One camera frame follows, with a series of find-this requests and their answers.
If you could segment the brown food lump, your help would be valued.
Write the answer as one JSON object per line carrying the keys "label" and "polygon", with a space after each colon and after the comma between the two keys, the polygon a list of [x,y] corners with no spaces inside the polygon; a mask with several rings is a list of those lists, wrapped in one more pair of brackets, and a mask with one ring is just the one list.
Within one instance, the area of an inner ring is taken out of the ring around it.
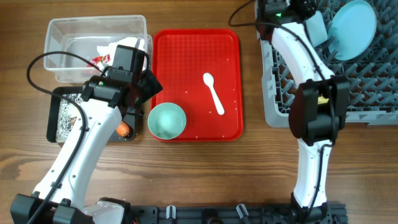
{"label": "brown food lump", "polygon": [[77,117],[72,117],[72,118],[70,118],[70,124],[71,124],[71,127],[73,127],[73,126],[74,126],[74,124],[75,124],[76,120],[77,120]]}

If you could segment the light blue bowl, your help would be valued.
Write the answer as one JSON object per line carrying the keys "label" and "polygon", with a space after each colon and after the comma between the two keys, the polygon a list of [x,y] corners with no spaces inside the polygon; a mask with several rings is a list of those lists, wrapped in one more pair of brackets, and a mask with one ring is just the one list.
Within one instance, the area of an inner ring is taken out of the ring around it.
{"label": "light blue bowl", "polygon": [[303,22],[308,39],[313,47],[317,47],[328,39],[326,26],[320,11],[316,11],[314,15]]}

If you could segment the red snack wrapper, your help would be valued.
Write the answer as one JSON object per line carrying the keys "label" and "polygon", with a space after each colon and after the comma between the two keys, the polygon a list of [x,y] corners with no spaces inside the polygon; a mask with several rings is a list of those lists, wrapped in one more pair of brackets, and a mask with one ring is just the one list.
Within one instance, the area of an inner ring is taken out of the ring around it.
{"label": "red snack wrapper", "polygon": [[105,56],[99,56],[91,59],[87,67],[93,67],[95,65],[100,69],[104,69],[105,66],[109,65],[110,61],[110,54],[106,54]]}

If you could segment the mint green bowl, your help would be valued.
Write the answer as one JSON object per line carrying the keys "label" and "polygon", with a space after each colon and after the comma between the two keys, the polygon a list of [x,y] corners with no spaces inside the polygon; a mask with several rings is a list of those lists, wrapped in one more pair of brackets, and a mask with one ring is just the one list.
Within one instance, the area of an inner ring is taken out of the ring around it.
{"label": "mint green bowl", "polygon": [[175,103],[161,103],[149,113],[147,125],[150,132],[161,140],[180,136],[187,124],[184,110]]}

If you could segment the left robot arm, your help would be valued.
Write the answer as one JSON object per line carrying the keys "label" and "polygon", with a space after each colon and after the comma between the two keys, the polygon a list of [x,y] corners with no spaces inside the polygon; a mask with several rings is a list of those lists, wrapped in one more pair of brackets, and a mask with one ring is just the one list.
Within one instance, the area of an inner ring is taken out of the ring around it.
{"label": "left robot arm", "polygon": [[80,104],[68,99],[78,119],[46,176],[32,195],[17,194],[10,213],[14,223],[136,223],[131,205],[102,198],[84,206],[91,175],[111,135],[125,115],[162,91],[149,69],[149,55],[118,45],[112,66],[83,85]]}

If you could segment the yellow plastic cup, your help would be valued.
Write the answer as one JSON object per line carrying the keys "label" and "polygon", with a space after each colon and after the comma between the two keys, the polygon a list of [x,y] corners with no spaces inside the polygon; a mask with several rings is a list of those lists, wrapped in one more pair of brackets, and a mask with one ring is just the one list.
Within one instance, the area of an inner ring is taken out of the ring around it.
{"label": "yellow plastic cup", "polygon": [[324,96],[318,97],[318,105],[327,105],[329,103],[329,99]]}

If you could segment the white plastic spoon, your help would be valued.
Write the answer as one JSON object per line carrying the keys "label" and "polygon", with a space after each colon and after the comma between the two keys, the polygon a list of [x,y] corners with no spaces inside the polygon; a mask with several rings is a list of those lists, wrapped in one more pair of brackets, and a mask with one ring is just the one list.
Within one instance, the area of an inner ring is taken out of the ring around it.
{"label": "white plastic spoon", "polygon": [[213,98],[217,113],[219,115],[224,115],[225,110],[224,110],[224,107],[223,107],[223,105],[222,105],[222,103],[221,103],[220,99],[218,98],[218,95],[217,95],[217,93],[215,91],[215,88],[214,88],[215,80],[214,80],[212,74],[204,73],[203,74],[203,82],[210,89],[210,92],[211,92],[211,95],[212,95],[212,98]]}

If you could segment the orange carrot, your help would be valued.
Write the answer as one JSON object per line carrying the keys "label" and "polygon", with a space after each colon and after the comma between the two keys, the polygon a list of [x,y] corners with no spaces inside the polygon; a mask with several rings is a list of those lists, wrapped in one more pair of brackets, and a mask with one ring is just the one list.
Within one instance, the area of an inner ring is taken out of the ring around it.
{"label": "orange carrot", "polygon": [[130,135],[131,129],[127,123],[121,121],[119,126],[116,128],[116,132],[119,136],[127,138]]}

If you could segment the light blue plate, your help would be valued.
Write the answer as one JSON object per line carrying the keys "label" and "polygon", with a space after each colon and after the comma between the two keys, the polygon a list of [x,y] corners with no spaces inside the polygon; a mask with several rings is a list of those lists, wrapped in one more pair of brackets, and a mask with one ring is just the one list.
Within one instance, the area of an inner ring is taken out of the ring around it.
{"label": "light blue plate", "polygon": [[337,60],[351,60],[369,47],[376,26],[376,13],[371,5],[363,0],[351,1],[335,14],[331,22],[328,50],[336,52],[334,58]]}

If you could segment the white napkin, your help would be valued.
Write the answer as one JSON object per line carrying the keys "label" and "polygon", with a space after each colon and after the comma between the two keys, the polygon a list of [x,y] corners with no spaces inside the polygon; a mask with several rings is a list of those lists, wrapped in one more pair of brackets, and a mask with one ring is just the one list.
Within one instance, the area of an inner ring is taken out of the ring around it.
{"label": "white napkin", "polygon": [[119,40],[117,42],[112,42],[108,45],[99,45],[96,49],[99,55],[103,58],[100,62],[101,68],[103,68],[105,65],[113,64],[116,48],[119,45],[134,47],[139,50],[146,51],[146,41],[142,38],[137,37],[126,37],[125,39]]}

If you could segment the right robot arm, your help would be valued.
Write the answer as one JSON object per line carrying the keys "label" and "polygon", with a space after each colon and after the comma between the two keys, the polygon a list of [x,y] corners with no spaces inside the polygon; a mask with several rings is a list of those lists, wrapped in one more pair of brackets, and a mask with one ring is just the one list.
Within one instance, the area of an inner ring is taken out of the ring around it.
{"label": "right robot arm", "polygon": [[257,1],[255,27],[280,53],[297,84],[289,128],[298,142],[298,176],[290,223],[346,223],[346,208],[329,204],[325,182],[330,152],[345,126],[349,83],[336,76],[315,47],[328,39],[313,1]]}

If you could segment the white rice pile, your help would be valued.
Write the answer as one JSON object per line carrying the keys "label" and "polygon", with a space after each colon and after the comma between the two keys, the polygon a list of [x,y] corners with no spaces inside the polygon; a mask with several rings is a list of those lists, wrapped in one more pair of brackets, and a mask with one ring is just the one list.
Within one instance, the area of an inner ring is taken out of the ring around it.
{"label": "white rice pile", "polygon": [[69,101],[62,99],[58,110],[57,131],[55,135],[55,141],[57,143],[66,141],[73,128],[70,124],[70,118],[72,117],[77,117],[77,119],[81,118],[78,109]]}

